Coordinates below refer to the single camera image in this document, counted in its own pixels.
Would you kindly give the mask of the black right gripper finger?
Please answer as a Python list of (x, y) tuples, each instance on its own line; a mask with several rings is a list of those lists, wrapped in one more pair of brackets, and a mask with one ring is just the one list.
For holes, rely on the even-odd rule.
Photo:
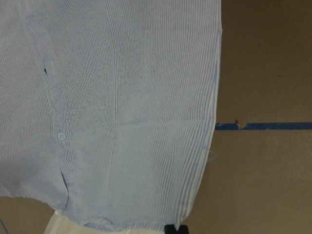
[(165, 234), (189, 234), (188, 226), (181, 225), (177, 229), (174, 224), (164, 226)]

